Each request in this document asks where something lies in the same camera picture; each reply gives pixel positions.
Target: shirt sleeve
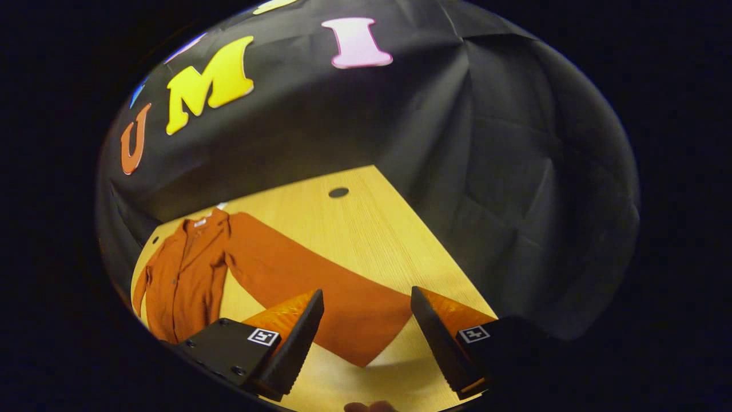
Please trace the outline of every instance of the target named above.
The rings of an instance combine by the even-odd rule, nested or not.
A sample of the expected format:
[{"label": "shirt sleeve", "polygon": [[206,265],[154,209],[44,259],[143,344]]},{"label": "shirt sleeve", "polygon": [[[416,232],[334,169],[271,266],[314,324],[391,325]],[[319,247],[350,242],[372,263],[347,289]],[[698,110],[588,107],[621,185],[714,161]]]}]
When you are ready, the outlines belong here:
[{"label": "shirt sleeve", "polygon": [[246,213],[231,215],[229,225],[225,258],[239,285],[266,308],[323,290],[325,312],[314,342],[346,361],[366,366],[409,320],[408,295],[339,266]]},{"label": "shirt sleeve", "polygon": [[135,292],[132,294],[132,307],[135,310],[135,314],[140,319],[142,319],[142,298],[145,296],[145,292],[147,291],[147,285],[150,282],[152,268],[155,265],[157,258],[160,256],[160,252],[163,251],[164,248],[165,242],[163,242],[163,244],[160,245],[159,248],[157,248],[155,253],[153,253],[153,255],[150,257],[150,260],[148,260],[145,267],[142,268],[140,276],[138,277],[138,282],[135,285]]}]

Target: wooden table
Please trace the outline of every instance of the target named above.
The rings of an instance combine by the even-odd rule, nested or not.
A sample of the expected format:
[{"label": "wooden table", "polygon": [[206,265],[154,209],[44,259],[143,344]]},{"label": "wooden table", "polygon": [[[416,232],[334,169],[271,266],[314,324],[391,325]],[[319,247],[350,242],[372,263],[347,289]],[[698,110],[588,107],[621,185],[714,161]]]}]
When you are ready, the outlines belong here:
[{"label": "wooden table", "polygon": [[[335,188],[349,192],[332,198],[329,192]],[[416,285],[497,317],[375,166],[245,196],[230,201],[224,211],[249,213],[315,253],[406,295]],[[160,240],[172,235],[183,219],[200,219],[209,212],[210,208],[156,228],[138,258],[132,285]],[[221,317],[243,320],[264,309],[227,273]],[[141,312],[146,324],[144,300]],[[388,400],[400,412],[441,411],[462,403],[443,378],[414,316],[365,368],[313,344],[292,392],[279,405],[324,412],[342,411],[349,402],[376,400]]]}]

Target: orange letter u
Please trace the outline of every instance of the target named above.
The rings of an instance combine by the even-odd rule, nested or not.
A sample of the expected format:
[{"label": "orange letter u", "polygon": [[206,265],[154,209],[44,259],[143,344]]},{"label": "orange letter u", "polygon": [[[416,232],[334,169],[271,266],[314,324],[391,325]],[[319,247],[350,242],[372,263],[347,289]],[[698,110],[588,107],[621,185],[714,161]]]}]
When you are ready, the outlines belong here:
[{"label": "orange letter u", "polygon": [[132,174],[140,164],[140,159],[142,159],[142,149],[145,147],[145,118],[150,106],[151,103],[147,103],[147,106],[143,107],[137,116],[138,129],[135,134],[135,152],[133,154],[130,154],[130,135],[132,134],[134,122],[131,122],[122,132],[122,138],[120,139],[122,142],[122,171],[125,174]]}]

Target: pink letter i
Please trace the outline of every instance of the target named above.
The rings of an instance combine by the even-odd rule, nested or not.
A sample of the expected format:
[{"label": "pink letter i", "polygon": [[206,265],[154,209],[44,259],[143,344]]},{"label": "pink letter i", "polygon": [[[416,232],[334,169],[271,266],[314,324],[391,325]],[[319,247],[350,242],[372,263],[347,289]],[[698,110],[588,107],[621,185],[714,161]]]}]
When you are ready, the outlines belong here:
[{"label": "pink letter i", "polygon": [[386,66],[394,59],[391,54],[378,49],[369,26],[372,18],[336,18],[321,25],[333,29],[338,42],[338,55],[332,63],[339,69],[352,67]]}]

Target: orange shirt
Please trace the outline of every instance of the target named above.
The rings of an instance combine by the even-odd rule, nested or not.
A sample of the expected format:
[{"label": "orange shirt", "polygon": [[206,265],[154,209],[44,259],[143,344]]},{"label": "orange shirt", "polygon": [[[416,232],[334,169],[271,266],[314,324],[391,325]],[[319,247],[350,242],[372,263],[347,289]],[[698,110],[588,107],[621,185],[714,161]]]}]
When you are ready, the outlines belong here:
[{"label": "orange shirt", "polygon": [[317,255],[246,213],[214,209],[185,220],[150,258],[135,286],[146,294],[150,331],[178,343],[219,318],[227,268],[268,308],[313,289],[325,312],[315,343],[360,367],[371,362],[411,316],[408,295]]}]

